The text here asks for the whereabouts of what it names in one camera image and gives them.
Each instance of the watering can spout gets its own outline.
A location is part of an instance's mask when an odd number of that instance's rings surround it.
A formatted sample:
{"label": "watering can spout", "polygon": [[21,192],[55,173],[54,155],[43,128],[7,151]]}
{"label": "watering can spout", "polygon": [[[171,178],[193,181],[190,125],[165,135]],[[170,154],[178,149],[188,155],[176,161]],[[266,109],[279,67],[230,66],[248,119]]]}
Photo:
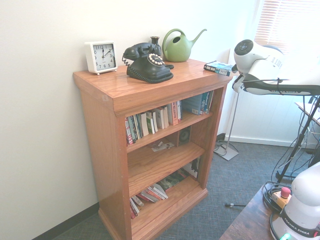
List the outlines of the watering can spout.
{"label": "watering can spout", "polygon": [[198,40],[198,38],[200,37],[200,35],[204,32],[204,31],[207,31],[207,29],[203,29],[199,34],[198,36],[195,37],[195,39],[193,39],[191,42],[192,42],[192,45],[195,44],[195,42]]}

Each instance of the white alarm clock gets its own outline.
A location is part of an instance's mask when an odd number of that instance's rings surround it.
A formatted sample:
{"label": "white alarm clock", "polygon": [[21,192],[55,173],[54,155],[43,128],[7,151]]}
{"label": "white alarm clock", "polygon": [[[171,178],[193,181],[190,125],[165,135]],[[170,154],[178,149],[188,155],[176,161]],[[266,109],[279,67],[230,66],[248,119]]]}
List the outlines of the white alarm clock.
{"label": "white alarm clock", "polygon": [[92,41],[84,43],[86,62],[91,73],[116,71],[115,43],[113,41]]}

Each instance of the rotary telephone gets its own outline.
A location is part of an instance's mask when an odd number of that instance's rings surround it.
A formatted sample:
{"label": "rotary telephone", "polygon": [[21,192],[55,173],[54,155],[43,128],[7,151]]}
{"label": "rotary telephone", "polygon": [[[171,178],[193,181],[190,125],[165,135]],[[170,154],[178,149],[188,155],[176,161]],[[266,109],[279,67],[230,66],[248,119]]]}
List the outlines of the rotary telephone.
{"label": "rotary telephone", "polygon": [[[170,69],[173,69],[174,66],[165,64],[160,55],[160,46],[152,43],[143,42],[128,47],[122,56],[122,61],[127,66],[126,74],[150,84],[172,79],[174,75]],[[129,64],[125,59],[134,62]]]}

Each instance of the stack of books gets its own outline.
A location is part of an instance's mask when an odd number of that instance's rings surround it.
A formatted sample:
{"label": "stack of books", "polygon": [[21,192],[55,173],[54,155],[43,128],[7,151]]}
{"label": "stack of books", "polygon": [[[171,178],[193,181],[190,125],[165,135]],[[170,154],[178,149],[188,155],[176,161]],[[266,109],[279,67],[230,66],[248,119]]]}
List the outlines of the stack of books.
{"label": "stack of books", "polygon": [[145,205],[143,201],[156,203],[167,199],[168,195],[166,192],[188,176],[189,173],[183,168],[180,168],[161,181],[149,186],[147,189],[130,198],[131,218],[134,219],[138,216],[140,210]]}
{"label": "stack of books", "polygon": [[203,115],[210,112],[214,91],[207,91],[182,100],[182,109],[196,114]]}
{"label": "stack of books", "polygon": [[177,125],[182,120],[182,101],[175,101],[165,106],[138,113],[125,118],[126,142],[135,144],[137,140],[155,134],[158,129]]}

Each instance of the gray carpet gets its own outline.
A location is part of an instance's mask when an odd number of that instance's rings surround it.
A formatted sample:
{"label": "gray carpet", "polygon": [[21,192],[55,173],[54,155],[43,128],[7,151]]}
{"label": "gray carpet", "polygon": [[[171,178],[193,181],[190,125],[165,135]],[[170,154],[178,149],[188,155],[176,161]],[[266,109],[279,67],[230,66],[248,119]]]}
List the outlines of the gray carpet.
{"label": "gray carpet", "polygon": [[[214,155],[207,189],[208,197],[191,209],[156,240],[218,240],[243,209],[225,203],[247,204],[271,173],[287,147],[232,143],[239,154],[230,161]],[[300,151],[296,167],[311,155]],[[289,173],[294,167],[290,164]],[[112,240],[98,214],[81,222],[54,240]]]}

